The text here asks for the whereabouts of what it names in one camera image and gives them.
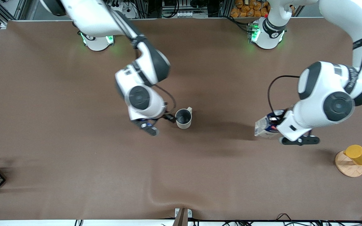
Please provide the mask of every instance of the green object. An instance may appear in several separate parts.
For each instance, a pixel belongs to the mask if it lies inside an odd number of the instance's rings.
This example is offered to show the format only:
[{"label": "green object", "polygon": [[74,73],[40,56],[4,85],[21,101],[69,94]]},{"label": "green object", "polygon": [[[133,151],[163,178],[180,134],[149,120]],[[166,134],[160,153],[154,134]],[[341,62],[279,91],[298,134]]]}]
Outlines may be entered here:
[{"label": "green object", "polygon": [[106,36],[106,39],[107,39],[107,42],[109,43],[109,44],[111,44],[111,43],[113,43],[114,42],[114,38],[113,38],[113,36]]},{"label": "green object", "polygon": [[259,34],[261,33],[261,30],[258,28],[253,34],[252,34],[252,41],[257,41]]},{"label": "green object", "polygon": [[86,46],[86,40],[85,40],[85,38],[83,37],[83,34],[82,33],[80,33],[80,36],[82,37],[82,39],[83,39],[83,43],[85,44],[85,46]]}]

